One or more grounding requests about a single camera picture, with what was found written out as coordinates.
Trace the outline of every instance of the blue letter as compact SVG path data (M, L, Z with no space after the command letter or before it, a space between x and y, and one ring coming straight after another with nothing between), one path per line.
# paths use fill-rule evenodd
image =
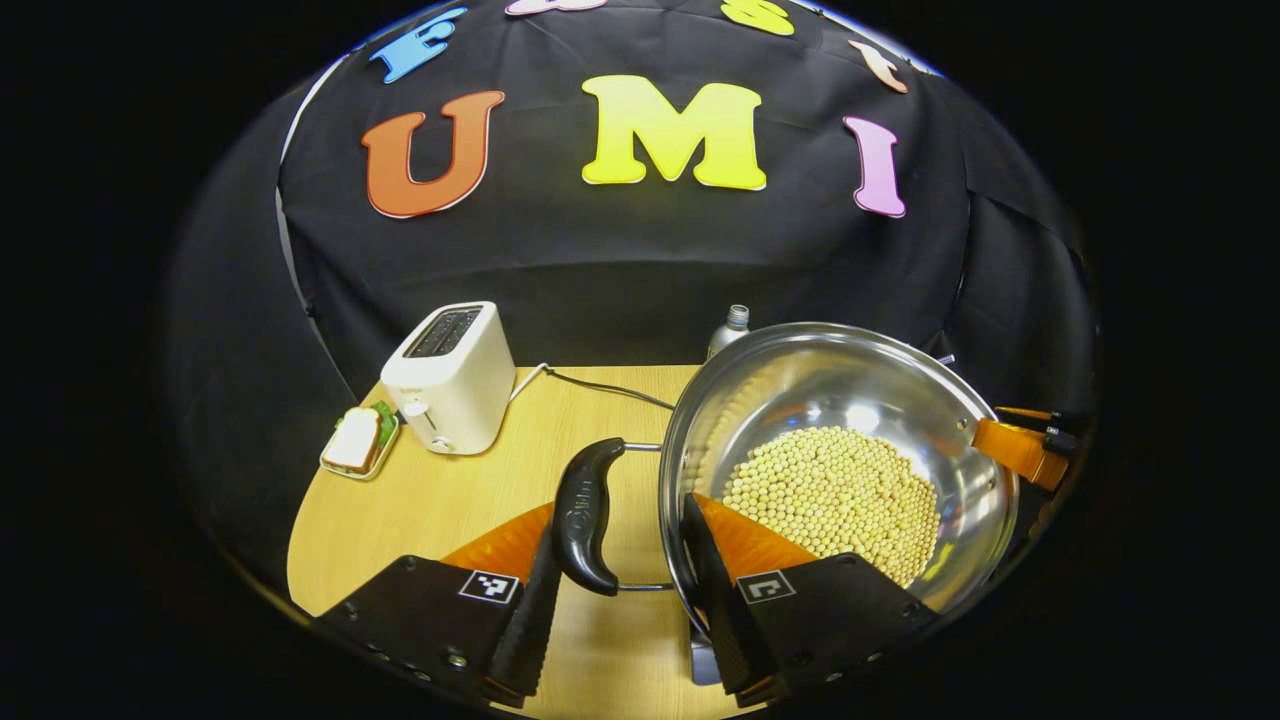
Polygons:
M381 58L387 63L387 77L383 78L383 82L388 85L393 83L408 74L413 68L443 53L449 46L447 42L436 45L428 45L428 42L444 40L453 35L453 23L448 20L466 12L466 8L454 8L438 18L417 26L393 40L387 47L374 53L370 60Z

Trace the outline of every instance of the tabletop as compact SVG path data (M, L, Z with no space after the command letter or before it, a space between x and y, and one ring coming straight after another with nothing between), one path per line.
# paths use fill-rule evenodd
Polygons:
M675 402L696 365L557 368L566 375ZM530 372L517 372L524 378ZM381 383L362 405L385 400ZM335 409L340 414L342 409ZM662 442L671 411L634 397L538 377L508 406L493 447L436 455L406 427L381 470L353 480L316 470L289 541L293 602L319 616L394 559L442 557L556 496L568 460L611 437ZM317 455L325 438L316 438ZM655 452L609 471L604 557L626 583L669 582L658 529ZM534 717L724 717L745 712L719 684L690 679L689 620L675 592L604 597L561 582Z

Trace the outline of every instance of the bottle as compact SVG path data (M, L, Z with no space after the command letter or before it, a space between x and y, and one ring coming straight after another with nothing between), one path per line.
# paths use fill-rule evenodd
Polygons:
M751 311L746 309L746 305L730 305L728 322L716 328L716 332L712 333L712 341L707 343L707 359L710 360L712 355L723 350L726 345L751 332L746 329L746 322L750 316Z

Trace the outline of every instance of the black fabric backdrop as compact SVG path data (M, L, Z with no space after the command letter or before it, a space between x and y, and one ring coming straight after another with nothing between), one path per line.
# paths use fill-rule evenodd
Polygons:
M282 594L315 438L449 302L495 301L524 365L698 363L727 306L742 302L754 327L838 322L954 352L993 404L1087 409L1080 237L1016 142L950 81L899 61L911 91L893 92L847 42L870 40L799 6L796 33L780 37L728 22L710 0L612 0L525 18L466 3L447 50L384 85L370 55L457 4L406 18L342 61L283 168L279 149L319 72L273 104L212 174L178 246L165 305L179 454L210 529ZM677 109L710 82L759 92L768 187L703 186L691 177L698 152L676 182L650 170L635 184L585 183L598 117L581 85L604 74L648 77ZM439 108L485 90L507 97L479 187L429 215L379 214L362 135L425 113L410 165L435 178L453 133ZM860 160L845 115L897 136L904 218L852 201ZM636 156L646 160L639 143ZM276 182L298 283L340 378L294 297Z

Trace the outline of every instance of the toaster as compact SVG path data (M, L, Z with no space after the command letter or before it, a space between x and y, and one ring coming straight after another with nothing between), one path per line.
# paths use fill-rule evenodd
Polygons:
M498 306L439 307L396 348L383 365L381 380L428 450L484 452L498 437L516 383Z

